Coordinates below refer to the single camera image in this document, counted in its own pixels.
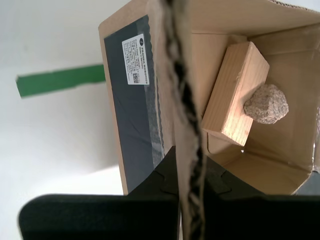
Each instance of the qr code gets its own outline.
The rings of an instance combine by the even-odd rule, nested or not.
[[[138,78],[138,73],[133,73],[133,83],[134,84],[139,84],[139,78]]]

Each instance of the green strip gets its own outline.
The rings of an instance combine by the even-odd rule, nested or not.
[[[105,80],[104,66],[95,65],[35,75],[18,76],[16,86],[20,96],[23,98],[70,89],[82,84],[100,83]]]

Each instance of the white surface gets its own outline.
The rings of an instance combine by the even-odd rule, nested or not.
[[[286,4],[304,7],[307,9],[315,10],[320,12],[320,1],[319,0],[280,0]]]
[[[101,64],[98,26],[127,2],[0,1],[1,240],[39,195],[122,194],[105,83],[21,99],[16,77]]]

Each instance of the wooden block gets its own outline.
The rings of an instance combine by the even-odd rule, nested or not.
[[[244,104],[265,83],[269,64],[252,42],[228,47],[216,79],[202,128],[233,144],[246,144],[253,119]]]

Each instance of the rock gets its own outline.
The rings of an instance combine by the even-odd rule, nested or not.
[[[273,84],[261,86],[243,109],[247,116],[261,124],[274,124],[289,112],[285,94]]]

